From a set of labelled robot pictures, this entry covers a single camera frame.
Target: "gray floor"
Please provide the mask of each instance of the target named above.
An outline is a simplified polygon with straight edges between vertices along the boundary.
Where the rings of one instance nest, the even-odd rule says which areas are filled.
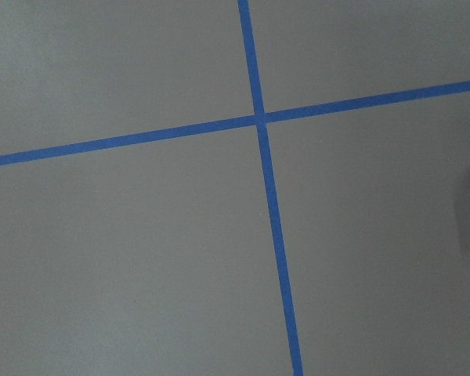
[[[470,79],[470,1],[251,1],[267,110]],[[0,154],[252,114],[237,2],[0,1]],[[470,375],[470,93],[269,125],[305,375]],[[253,127],[0,167],[0,375],[290,375]]]

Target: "blue tape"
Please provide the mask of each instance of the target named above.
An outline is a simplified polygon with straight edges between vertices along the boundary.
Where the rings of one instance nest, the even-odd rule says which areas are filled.
[[[150,143],[162,139],[174,139],[176,137],[199,135],[201,133],[217,132],[226,129],[242,128],[254,124],[254,116],[243,116],[226,120],[210,121],[207,123],[185,125],[183,127],[136,133],[133,135],[111,137],[109,139],[98,139],[84,143],[72,143],[70,145],[47,147],[45,149],[0,155],[0,166],[27,161],[36,161],[39,159],[52,157],[60,157],[63,155],[87,153],[89,151],[110,149],[113,147],[135,145],[137,143]]]
[[[266,121],[275,122],[307,118],[309,116],[332,114],[334,112],[357,110],[366,107],[383,106],[385,104],[432,98],[434,96],[448,96],[449,94],[458,94],[460,92],[470,92],[470,81],[430,86],[428,88],[413,89],[404,92],[391,92],[378,96],[366,96],[364,98],[340,100],[338,102],[292,108],[290,110],[280,110],[266,114]]]
[[[296,327],[295,309],[292,302],[291,282],[287,269],[287,259],[284,247],[284,235],[280,221],[279,204],[277,200],[277,188],[273,175],[272,155],[266,129],[265,107],[259,80],[258,60],[254,36],[252,34],[251,14],[249,12],[248,0],[238,0],[240,13],[240,24],[242,35],[244,36],[245,57],[248,64],[249,82],[251,85],[252,103],[256,118],[256,128],[258,131],[259,153],[261,155],[263,178],[265,180],[266,200],[268,201],[268,211],[270,225],[272,227],[273,248],[277,261],[277,272],[279,275],[280,294],[284,306],[284,318],[287,327],[287,340],[291,353],[292,369],[295,376],[303,375],[301,352],[299,349],[298,329]]]

